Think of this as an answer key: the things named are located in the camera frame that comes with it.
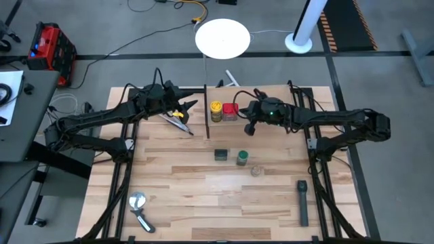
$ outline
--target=green can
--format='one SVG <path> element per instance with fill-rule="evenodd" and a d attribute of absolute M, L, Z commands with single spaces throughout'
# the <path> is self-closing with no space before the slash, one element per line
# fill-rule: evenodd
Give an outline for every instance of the green can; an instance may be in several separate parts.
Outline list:
<path fill-rule="evenodd" d="M 244 150 L 240 150 L 238 153 L 237 165 L 238 166 L 245 166 L 247 164 L 248 157 L 249 157 L 248 152 L 246 152 Z"/>

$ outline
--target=gray table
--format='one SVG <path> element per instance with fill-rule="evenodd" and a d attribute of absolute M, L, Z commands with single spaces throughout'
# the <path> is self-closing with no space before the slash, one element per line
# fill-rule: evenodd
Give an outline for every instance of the gray table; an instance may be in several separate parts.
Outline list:
<path fill-rule="evenodd" d="M 45 177 L 37 171 L 39 162 L 82 178 L 89 177 L 91 167 L 33 141 L 58 77 L 55 71 L 25 71 L 23 85 L 31 84 L 34 90 L 31 95 L 22 92 L 18 96 L 11 125 L 0 127 L 0 196 L 20 179 L 0 199 L 0 243 L 9 239 L 32 181 L 41 182 L 41 177 L 36 176 Z"/>

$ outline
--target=wooden tabletop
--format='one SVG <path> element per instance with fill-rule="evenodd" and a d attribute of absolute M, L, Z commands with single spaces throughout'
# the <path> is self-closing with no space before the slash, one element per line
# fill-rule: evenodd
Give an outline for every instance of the wooden tabletop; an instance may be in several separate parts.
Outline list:
<path fill-rule="evenodd" d="M 292 103 L 287 85 L 257 88 Z M 208 103 L 212 100 L 232 102 L 240 89 L 252 91 L 253 87 L 208 88 Z M 326 110 L 334 110 L 329 87 L 312 89 L 314 98 Z M 122 87 L 111 89 L 108 108 L 118 103 L 121 92 Z M 309 160 L 303 132 L 287 135 L 281 127 L 258 124 L 255 136 L 251 137 L 243 132 L 246 120 L 238 118 L 219 123 L 209 120 L 210 139 L 207 139 L 203 94 L 194 94 L 185 100 L 196 99 L 198 103 L 190 109 L 188 122 L 194 136 L 158 116 L 141 121 L 128 195 L 136 191 L 146 194 L 144 214 L 157 231 L 145 232 L 127 206 L 122 239 L 134 235 L 137 241 L 299 241 L 311 240 L 312 235 L 321 236 L 312 180 L 307 172 Z M 243 108 L 252 99 L 240 94 L 237 103 Z M 107 125 L 100 136 L 118 137 L 120 131 L 120 124 Z M 327 137 L 338 134 L 333 127 L 321 127 L 321 132 Z M 214 160 L 214 149 L 219 148 L 229 150 L 228 161 Z M 235 164 L 240 150 L 249 152 L 248 164 L 244 167 Z M 334 156 L 348 162 L 344 152 L 336 152 Z M 109 156 L 103 154 L 95 160 L 106 158 Z M 262 169 L 258 177 L 250 173 L 255 165 Z M 364 235 L 349 165 L 333 159 L 328 166 L 338 208 Z M 112 162 L 93 166 L 77 237 L 89 231 L 106 208 L 113 169 Z M 309 184 L 309 227 L 299 224 L 297 180 L 306 180 Z M 325 212 L 329 233 L 333 235 L 327 207 Z M 117 210 L 114 213 L 109 236 L 114 236 Z"/>

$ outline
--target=small jar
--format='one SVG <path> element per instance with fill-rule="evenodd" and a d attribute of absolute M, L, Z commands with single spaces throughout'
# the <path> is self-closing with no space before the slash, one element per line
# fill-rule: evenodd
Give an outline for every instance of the small jar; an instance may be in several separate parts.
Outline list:
<path fill-rule="evenodd" d="M 247 164 L 247 158 L 249 157 L 249 153 L 244 151 L 244 150 L 240 150 L 238 153 L 238 158 L 237 158 L 237 165 L 238 166 L 245 166 Z"/>
<path fill-rule="evenodd" d="M 211 120 L 215 123 L 222 121 L 222 103 L 220 101 L 211 102 Z"/>

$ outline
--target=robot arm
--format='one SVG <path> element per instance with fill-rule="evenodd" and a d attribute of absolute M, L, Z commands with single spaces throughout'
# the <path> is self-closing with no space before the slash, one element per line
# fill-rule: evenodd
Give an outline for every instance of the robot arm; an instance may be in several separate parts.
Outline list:
<path fill-rule="evenodd" d="M 309 148 L 316 149 L 316 153 L 325 156 L 328 161 L 339 148 L 366 140 L 382 142 L 391 137 L 390 119 L 372 109 L 317 112 L 286 104 L 279 98 L 270 98 L 257 89 L 254 92 L 258 100 L 251 101 L 247 108 L 239 110 L 250 122 L 244 128 L 249 136 L 254 135 L 257 122 L 281 126 L 287 134 L 314 125 L 351 126 L 351 131 L 334 138 L 323 137 L 308 141 Z"/>
<path fill-rule="evenodd" d="M 130 139 L 105 140 L 83 136 L 79 132 L 82 129 L 111 123 L 135 123 L 141 119 L 147 120 L 151 116 L 161 113 L 167 114 L 167 112 L 174 112 L 175 110 L 183 114 L 180 120 L 187 123 L 189 120 L 187 110 L 196 104 L 197 100 L 180 104 L 179 99 L 191 94 L 181 91 L 171 81 L 166 81 L 164 85 L 147 85 L 142 89 L 132 88 L 127 102 L 119 103 L 112 109 L 58 119 L 44 130 L 45 144 L 54 151 L 68 148 L 104 151 L 112 156 L 114 162 L 125 162 L 129 157 L 128 152 L 134 146 Z"/>

